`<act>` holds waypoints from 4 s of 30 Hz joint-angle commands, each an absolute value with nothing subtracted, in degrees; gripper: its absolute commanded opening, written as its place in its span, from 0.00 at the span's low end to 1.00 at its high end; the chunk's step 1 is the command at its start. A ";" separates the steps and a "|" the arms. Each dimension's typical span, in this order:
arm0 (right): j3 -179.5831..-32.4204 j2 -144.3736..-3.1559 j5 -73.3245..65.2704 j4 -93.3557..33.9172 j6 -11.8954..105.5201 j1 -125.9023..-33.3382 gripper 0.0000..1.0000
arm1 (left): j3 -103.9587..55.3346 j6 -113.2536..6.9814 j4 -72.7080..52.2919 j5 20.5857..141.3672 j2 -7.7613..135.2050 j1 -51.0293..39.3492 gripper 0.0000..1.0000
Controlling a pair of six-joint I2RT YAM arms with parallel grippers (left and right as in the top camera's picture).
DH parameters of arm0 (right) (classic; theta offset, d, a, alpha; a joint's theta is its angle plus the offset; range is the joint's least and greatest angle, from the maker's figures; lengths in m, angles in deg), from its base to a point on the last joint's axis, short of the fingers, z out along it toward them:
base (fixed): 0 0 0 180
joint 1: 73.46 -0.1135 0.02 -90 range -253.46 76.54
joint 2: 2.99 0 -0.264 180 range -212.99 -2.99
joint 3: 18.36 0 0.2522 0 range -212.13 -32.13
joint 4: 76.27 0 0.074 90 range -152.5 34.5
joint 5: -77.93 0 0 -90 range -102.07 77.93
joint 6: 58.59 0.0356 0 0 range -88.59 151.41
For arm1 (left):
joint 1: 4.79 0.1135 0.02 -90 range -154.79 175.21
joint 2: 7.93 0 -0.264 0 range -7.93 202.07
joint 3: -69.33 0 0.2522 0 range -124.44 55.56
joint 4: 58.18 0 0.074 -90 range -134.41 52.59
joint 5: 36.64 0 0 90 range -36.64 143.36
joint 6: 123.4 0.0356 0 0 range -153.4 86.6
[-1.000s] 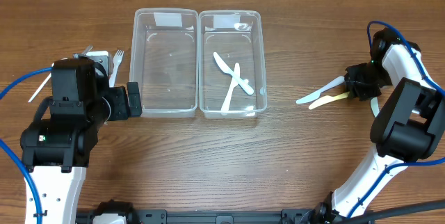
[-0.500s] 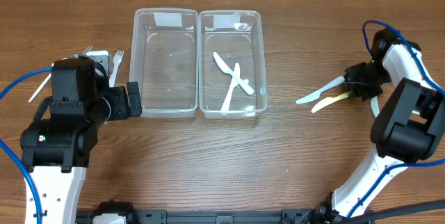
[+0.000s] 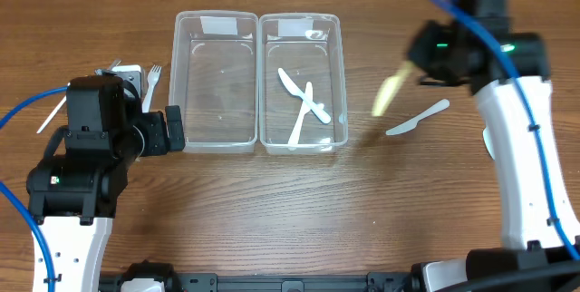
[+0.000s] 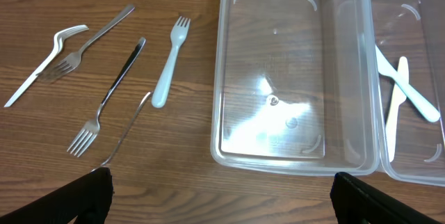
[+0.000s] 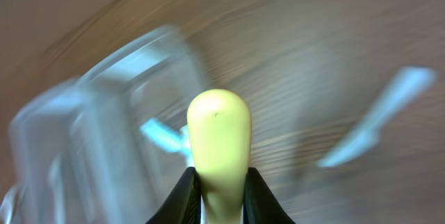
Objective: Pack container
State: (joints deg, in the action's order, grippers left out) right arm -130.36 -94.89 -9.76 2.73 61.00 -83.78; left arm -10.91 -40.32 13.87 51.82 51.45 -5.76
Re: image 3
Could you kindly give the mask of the yellow plastic knife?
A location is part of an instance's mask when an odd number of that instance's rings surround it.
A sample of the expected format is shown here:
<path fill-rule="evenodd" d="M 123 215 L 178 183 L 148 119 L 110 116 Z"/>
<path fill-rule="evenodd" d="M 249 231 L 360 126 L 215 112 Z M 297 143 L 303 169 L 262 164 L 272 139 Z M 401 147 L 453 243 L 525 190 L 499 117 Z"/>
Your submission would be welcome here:
<path fill-rule="evenodd" d="M 393 99 L 411 74 L 413 67 L 414 64 L 411 61 L 405 61 L 394 75 L 389 76 L 382 82 L 372 106 L 373 117 L 380 117 L 386 113 Z"/>

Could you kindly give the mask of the metal fork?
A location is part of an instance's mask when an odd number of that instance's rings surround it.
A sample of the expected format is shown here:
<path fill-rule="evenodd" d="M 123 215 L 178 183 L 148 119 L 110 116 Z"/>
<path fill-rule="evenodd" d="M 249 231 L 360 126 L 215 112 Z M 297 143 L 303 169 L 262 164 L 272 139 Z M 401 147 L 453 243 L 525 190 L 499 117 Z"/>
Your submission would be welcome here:
<path fill-rule="evenodd" d="M 112 71 L 112 69 L 113 69 L 114 67 L 116 67 L 117 65 L 119 65 L 120 63 L 121 63 L 121 59 L 115 59 L 115 60 L 114 60 L 114 61 L 111 63 L 111 65 L 110 65 L 109 67 L 107 67 L 107 68 L 105 68 L 105 69 L 103 69 L 103 68 L 96 69 L 96 70 L 94 71 L 94 73 L 95 73 L 96 75 L 103 75 L 103 74 L 104 74 L 104 73 L 106 73 L 106 72 L 110 72 L 110 71 Z"/>

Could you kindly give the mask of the light blue plastic knife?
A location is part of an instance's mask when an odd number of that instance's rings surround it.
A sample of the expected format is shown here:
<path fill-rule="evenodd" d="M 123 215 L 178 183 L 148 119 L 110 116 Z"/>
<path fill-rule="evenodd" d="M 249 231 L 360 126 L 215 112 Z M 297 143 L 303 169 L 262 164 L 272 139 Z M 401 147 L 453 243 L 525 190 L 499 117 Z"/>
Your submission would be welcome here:
<path fill-rule="evenodd" d="M 442 99 L 435 104 L 431 105 L 430 108 L 416 115 L 415 117 L 407 120 L 406 122 L 395 126 L 385 132 L 387 136 L 394 136 L 404 134 L 405 132 L 414 130 L 418 123 L 438 112 L 442 112 L 450 107 L 450 101 L 448 99 Z"/>

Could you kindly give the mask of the pale green plastic knife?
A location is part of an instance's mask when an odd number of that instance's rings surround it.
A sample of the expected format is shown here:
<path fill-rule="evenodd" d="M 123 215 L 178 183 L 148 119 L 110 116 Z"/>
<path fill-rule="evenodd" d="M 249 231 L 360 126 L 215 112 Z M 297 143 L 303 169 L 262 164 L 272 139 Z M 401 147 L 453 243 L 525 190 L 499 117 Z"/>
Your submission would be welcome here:
<path fill-rule="evenodd" d="M 483 136 L 483 141 L 485 144 L 485 147 L 488 151 L 489 156 L 491 157 L 492 160 L 495 159 L 495 153 L 494 153 L 494 149 L 493 149 L 493 144 L 491 141 L 491 136 L 490 136 L 490 132 L 488 130 L 488 127 L 486 127 L 483 132 L 482 132 L 482 136 Z"/>

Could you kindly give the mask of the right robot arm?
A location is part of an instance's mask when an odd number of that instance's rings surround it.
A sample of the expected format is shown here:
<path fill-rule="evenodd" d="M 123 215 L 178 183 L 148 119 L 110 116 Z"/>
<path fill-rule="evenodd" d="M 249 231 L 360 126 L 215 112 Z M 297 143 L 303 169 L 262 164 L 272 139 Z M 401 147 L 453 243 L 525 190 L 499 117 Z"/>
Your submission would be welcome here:
<path fill-rule="evenodd" d="M 579 221 L 566 192 L 551 115 L 553 91 L 539 34 L 511 27 L 508 0 L 430 0 L 409 60 L 424 83 L 466 84 L 488 131 L 501 204 L 501 244 L 413 266 L 409 291 L 573 291 Z"/>

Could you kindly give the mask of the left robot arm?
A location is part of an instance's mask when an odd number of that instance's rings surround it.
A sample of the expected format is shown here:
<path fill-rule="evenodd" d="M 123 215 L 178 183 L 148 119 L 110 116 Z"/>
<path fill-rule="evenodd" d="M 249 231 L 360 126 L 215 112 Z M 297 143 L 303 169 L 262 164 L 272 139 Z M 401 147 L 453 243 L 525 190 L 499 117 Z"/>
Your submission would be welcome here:
<path fill-rule="evenodd" d="M 117 200 L 139 157 L 185 147 L 181 110 L 144 112 L 135 87 L 118 76 L 75 78 L 66 89 L 68 123 L 58 128 L 27 177 L 35 291 L 95 291 Z"/>

